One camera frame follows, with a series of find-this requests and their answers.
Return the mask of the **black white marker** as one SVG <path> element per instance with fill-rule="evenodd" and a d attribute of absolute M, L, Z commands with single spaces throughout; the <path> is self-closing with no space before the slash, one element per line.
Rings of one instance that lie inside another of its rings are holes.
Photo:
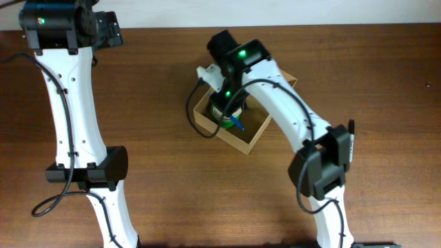
<path fill-rule="evenodd" d="M 354 139 L 355 139 L 355 121 L 353 119 L 349 119 L 348 131 L 350 134 L 349 162 L 351 163 L 353 160 L 353 147 L 354 147 Z"/>

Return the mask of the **brown cardboard box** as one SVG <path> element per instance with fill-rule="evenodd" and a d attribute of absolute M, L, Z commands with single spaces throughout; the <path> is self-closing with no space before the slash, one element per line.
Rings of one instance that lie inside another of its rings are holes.
<path fill-rule="evenodd" d="M 212 89 L 208 89 L 192 110 L 194 124 L 209 132 L 211 136 L 217 128 L 217 121 L 212 116 L 209 107 L 209 96 Z M 261 134 L 272 120 L 264 107 L 251 95 L 246 98 L 246 109 L 240 114 L 239 121 L 244 131 L 233 126 L 229 129 L 220 128 L 216 137 L 225 141 L 245 155 L 252 150 Z"/>

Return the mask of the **blue pen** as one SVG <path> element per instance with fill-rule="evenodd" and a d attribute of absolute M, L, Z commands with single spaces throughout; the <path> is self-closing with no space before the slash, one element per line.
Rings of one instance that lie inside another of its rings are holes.
<path fill-rule="evenodd" d="M 230 120 L 231 120 L 231 122 L 233 122 L 234 125 L 235 125 L 236 127 L 238 127 L 240 130 L 242 130 L 242 131 L 245 130 L 245 128 L 243 127 L 243 125 L 240 123 L 238 117 L 235 117 L 235 116 L 231 115 L 231 116 L 230 116 Z"/>

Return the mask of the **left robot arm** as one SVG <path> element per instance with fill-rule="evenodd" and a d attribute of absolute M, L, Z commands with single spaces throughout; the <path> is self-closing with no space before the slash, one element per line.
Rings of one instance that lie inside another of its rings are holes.
<path fill-rule="evenodd" d="M 127 150 L 108 147 L 100 134 L 92 92 L 92 68 L 97 50 L 123 44 L 114 12 L 93 11 L 93 1 L 26 1 L 19 13 L 30 56 L 48 89 L 57 138 L 55 161 L 45 171 L 51 183 L 65 187 L 39 203 L 40 217 L 71 196 L 91 202 L 105 247 L 139 247 L 125 200 Z"/>

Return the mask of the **green tape roll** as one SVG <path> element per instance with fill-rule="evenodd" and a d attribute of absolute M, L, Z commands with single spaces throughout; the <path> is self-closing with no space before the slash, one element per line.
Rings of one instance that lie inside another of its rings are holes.
<path fill-rule="evenodd" d="M 228 122 L 224 122 L 224 121 L 223 121 L 223 124 L 221 125 L 221 127 L 222 127 L 222 128 L 225 128 L 225 129 L 229 129 L 229 128 L 233 127 L 233 126 L 235 126 L 235 125 L 234 125 L 234 123 L 231 122 L 231 121 L 228 121 Z"/>

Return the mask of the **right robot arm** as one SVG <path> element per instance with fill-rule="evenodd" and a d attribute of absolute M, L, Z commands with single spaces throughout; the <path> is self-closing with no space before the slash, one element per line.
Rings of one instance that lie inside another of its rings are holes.
<path fill-rule="evenodd" d="M 255 98 L 283 131 L 294 158 L 288 169 L 300 208 L 314 215 L 320 247 L 351 247 L 345 204 L 351 163 L 351 134 L 317 115 L 282 75 L 277 62 L 257 39 L 238 44 L 228 30 L 215 34 L 207 49 L 215 63 L 198 72 L 214 93 L 210 101 L 231 117 Z"/>

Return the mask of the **white tape roll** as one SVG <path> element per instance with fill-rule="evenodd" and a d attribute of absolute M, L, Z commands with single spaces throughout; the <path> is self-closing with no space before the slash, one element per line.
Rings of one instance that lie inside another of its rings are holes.
<path fill-rule="evenodd" d="M 214 116 L 214 118 L 216 119 L 216 120 L 219 120 L 220 118 L 221 118 L 221 116 L 222 116 L 222 112 L 218 109 L 218 108 L 216 108 L 214 105 L 212 105 L 211 106 L 211 111 L 212 111 L 212 115 Z M 238 109 L 236 109 L 234 112 L 233 112 L 233 116 L 235 116 L 235 117 L 238 117 L 238 118 L 240 118 L 240 114 L 242 113 L 242 107 L 239 107 Z M 228 122 L 228 121 L 231 121 L 230 120 L 230 116 L 227 116 L 227 115 L 225 115 L 224 117 L 223 117 L 223 121 L 224 122 Z"/>

